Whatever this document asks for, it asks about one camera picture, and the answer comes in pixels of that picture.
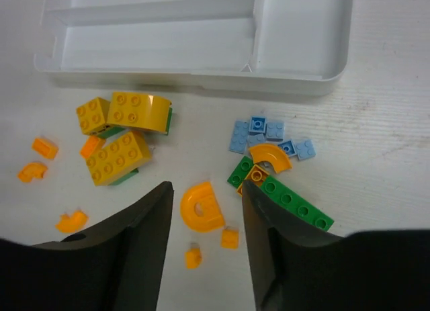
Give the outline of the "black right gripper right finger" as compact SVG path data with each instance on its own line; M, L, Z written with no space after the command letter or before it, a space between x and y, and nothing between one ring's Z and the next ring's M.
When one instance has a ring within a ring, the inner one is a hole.
M243 185L243 218L258 310L428 310L429 231L342 237Z

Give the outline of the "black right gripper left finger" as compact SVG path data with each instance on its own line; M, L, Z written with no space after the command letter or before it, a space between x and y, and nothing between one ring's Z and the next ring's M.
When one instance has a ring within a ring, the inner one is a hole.
M61 241L1 240L2 310L155 310L173 210L164 181Z

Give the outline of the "yellow long duplo brick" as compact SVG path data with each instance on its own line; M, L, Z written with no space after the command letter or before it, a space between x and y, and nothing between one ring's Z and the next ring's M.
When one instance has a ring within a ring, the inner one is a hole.
M139 132L129 131L95 151L87 160L95 186L105 186L123 178L152 159L151 151Z

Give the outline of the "yellow square duplo brick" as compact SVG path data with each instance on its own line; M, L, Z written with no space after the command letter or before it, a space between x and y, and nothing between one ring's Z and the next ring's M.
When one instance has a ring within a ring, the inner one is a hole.
M92 136L105 132L111 126L107 123L110 102L96 97L76 109L81 132Z

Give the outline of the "yellow curved duplo brick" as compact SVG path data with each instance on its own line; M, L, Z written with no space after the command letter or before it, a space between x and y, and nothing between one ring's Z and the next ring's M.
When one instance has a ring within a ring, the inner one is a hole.
M151 94L114 91L107 122L149 132L167 132L171 101Z

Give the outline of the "orange curved piece bottom-left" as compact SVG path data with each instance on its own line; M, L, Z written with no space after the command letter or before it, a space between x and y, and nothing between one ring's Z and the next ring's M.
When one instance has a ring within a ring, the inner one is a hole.
M63 214L56 224L56 229L66 234L78 232L86 225L88 219L88 216L81 210L77 210L71 215Z

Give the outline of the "long green lego plate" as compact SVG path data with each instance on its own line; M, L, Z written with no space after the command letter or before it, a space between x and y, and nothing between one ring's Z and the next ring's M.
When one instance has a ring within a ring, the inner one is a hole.
M243 161L248 161L252 165L257 165L254 164L253 160L248 156L242 157L242 159L239 161L239 163L227 179L227 182L235 189L236 187L231 183L230 178L234 171L237 169L238 165ZM271 176L270 173L267 179L263 182L263 185L258 188L260 188L263 193L266 194L269 199L275 202L278 206L291 212L293 215L299 217L303 221L321 230L328 231L330 227L334 224L334 220L331 217L324 214L318 208L313 206L310 202L299 196L289 187L278 181L275 177Z

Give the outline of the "orange small square piece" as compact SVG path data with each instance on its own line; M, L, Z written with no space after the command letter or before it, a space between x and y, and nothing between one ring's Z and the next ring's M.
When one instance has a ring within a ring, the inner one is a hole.
M239 231L234 228L225 228L221 233L220 246L224 249L238 249L239 247Z

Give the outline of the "orange small round piece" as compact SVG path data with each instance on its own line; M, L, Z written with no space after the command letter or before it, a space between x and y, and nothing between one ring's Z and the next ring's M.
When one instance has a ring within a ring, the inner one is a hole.
M202 254L199 246L191 247L185 252L185 266L188 269L196 269L202 262Z

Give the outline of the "orange half-round lego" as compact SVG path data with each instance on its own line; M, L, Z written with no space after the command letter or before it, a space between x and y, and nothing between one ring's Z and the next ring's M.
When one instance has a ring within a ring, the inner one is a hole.
M196 232L210 232L225 226L224 216L209 181L190 187L181 198L181 217Z

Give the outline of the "orange square stud plate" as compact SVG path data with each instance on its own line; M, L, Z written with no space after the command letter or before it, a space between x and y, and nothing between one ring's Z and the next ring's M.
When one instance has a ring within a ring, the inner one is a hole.
M263 185L269 173L259 165L252 165L248 161L243 161L232 174L230 181L236 187L236 192L242 196L243 181L252 181L258 187Z

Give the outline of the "orange slope piece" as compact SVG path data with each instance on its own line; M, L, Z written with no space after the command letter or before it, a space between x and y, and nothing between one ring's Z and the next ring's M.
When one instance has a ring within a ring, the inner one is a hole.
M84 159L88 159L95 151L103 148L106 139L98 136L90 136L80 150L80 155Z

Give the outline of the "light blue lego plate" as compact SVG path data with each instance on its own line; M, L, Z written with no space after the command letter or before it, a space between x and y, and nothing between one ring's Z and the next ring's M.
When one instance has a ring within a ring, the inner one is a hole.
M247 147L247 138L249 135L249 122L237 120L234 123L232 136L229 144L229 151L244 154Z

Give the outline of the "orange small brick left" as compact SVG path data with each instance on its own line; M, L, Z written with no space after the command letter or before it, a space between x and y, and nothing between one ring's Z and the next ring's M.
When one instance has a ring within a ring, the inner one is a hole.
M32 143L32 149L48 160L54 160L58 154L58 146L43 137L37 137Z

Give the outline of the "white divided sorting tray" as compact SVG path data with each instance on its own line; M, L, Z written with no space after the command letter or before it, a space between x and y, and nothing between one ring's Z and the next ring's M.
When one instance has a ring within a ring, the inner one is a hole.
M65 85L329 94L348 61L353 0L44 0Z

